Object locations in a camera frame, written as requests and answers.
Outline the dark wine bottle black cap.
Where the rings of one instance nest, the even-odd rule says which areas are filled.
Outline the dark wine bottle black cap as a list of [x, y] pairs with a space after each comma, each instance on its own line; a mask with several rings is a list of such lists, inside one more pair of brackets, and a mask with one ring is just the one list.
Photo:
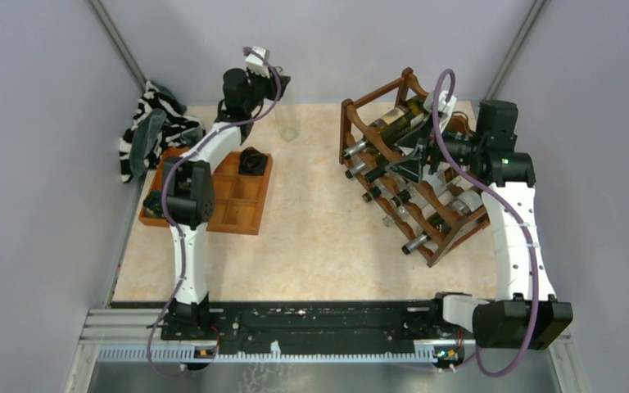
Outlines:
[[364, 175], [364, 180], [368, 184], [373, 184], [376, 180], [379, 180], [384, 176], [394, 174], [394, 171], [391, 170], [388, 166], [388, 163], [382, 163], [376, 166], [374, 169], [371, 169], [368, 173]]

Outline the dark green wine bottle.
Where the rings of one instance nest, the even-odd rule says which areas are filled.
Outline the dark green wine bottle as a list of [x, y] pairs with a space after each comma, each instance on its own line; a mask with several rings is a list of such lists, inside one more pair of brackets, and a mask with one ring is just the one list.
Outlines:
[[375, 129], [386, 144], [393, 144], [420, 125], [429, 116], [425, 99], [413, 96], [376, 119], [369, 127]]

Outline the brown wooden wine rack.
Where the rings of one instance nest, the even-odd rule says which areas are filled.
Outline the brown wooden wine rack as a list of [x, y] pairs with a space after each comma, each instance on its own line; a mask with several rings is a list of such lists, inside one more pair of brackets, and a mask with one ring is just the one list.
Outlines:
[[[445, 254], [489, 224], [479, 195], [455, 170], [447, 163], [441, 163], [438, 171], [431, 171], [429, 148], [435, 140], [433, 135], [427, 146], [418, 145], [415, 148], [426, 153], [421, 183], [408, 182], [397, 174], [384, 176], [373, 184], [364, 180], [364, 175], [376, 166], [405, 156], [396, 142], [386, 144], [369, 124], [411, 97], [419, 95], [426, 99], [428, 94], [413, 70], [407, 68], [400, 77], [381, 88], [356, 100], [344, 100], [341, 106], [339, 162], [346, 170], [360, 161], [368, 165], [369, 168], [354, 179], [364, 187], [364, 193], [373, 186], [387, 189], [387, 198], [380, 197], [371, 202], [377, 203], [386, 216], [397, 213], [403, 218], [393, 226], [399, 228], [406, 238], [401, 247], [403, 254], [419, 253], [432, 267]], [[391, 199], [409, 184], [420, 191], [428, 200], [428, 205], [420, 208], [415, 204], [402, 207], [393, 204]]]

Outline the slim clear glass bottle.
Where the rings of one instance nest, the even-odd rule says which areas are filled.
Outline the slim clear glass bottle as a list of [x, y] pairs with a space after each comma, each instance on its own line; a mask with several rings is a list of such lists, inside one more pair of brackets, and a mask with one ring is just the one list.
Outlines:
[[382, 219], [382, 223], [386, 226], [386, 227], [392, 227], [395, 226], [397, 222], [399, 222], [400, 220], [402, 220], [403, 218], [400, 217], [399, 214], [397, 213], [392, 213], [389, 214], [387, 216], [385, 216]]

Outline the clear square spirit bottle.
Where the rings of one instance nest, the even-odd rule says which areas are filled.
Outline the clear square spirit bottle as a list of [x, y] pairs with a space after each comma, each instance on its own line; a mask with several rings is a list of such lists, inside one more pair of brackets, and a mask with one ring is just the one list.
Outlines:
[[409, 184], [403, 191], [396, 194], [391, 201], [396, 207], [402, 207], [405, 204], [415, 204], [416, 206], [423, 208], [429, 204], [428, 200], [420, 193], [420, 191], [411, 184]]

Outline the green wine bottle silver neck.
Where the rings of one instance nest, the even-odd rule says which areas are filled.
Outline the green wine bottle silver neck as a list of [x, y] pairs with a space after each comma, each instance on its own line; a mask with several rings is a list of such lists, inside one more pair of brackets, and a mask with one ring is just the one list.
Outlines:
[[350, 168], [348, 168], [348, 169], [344, 172], [344, 175], [345, 175], [347, 178], [354, 178], [357, 174], [359, 174], [360, 172], [365, 171], [365, 170], [366, 170], [366, 169], [368, 169], [368, 168], [369, 168], [369, 167], [368, 167], [368, 165], [367, 165], [365, 162], [360, 161], [360, 162], [358, 162], [358, 163], [356, 163], [356, 164], [352, 165]]

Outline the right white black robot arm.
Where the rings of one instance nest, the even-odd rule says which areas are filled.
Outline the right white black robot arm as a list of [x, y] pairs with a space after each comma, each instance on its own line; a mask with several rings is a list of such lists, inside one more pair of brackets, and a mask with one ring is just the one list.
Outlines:
[[411, 163], [428, 157], [429, 173], [448, 164], [477, 188], [493, 232], [498, 283], [492, 300], [441, 296], [428, 326], [438, 337], [450, 337], [461, 327], [483, 349], [544, 350], [570, 325], [573, 309], [558, 300], [541, 257], [536, 174], [531, 156], [515, 149], [518, 108], [512, 102], [482, 102], [472, 135], [448, 130], [453, 108], [444, 98], [434, 102], [414, 150], [391, 169], [414, 176], [421, 168]]

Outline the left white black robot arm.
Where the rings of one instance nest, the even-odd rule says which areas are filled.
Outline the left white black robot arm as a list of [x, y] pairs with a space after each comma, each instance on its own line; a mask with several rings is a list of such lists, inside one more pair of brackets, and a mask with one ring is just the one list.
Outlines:
[[175, 288], [165, 321], [180, 325], [194, 339], [212, 327], [205, 272], [207, 225], [215, 212], [213, 174], [229, 153], [248, 138], [263, 105], [277, 103], [291, 79], [281, 68], [255, 71], [233, 68], [223, 75], [224, 97], [210, 131], [187, 152], [163, 166], [161, 208], [174, 243]]

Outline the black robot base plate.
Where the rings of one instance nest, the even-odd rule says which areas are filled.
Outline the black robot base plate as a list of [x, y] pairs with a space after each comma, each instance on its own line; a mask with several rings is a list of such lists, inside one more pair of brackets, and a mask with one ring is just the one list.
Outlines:
[[431, 300], [212, 301], [171, 305], [164, 341], [218, 340], [221, 355], [410, 355], [422, 340], [451, 346], [472, 334], [444, 321]]

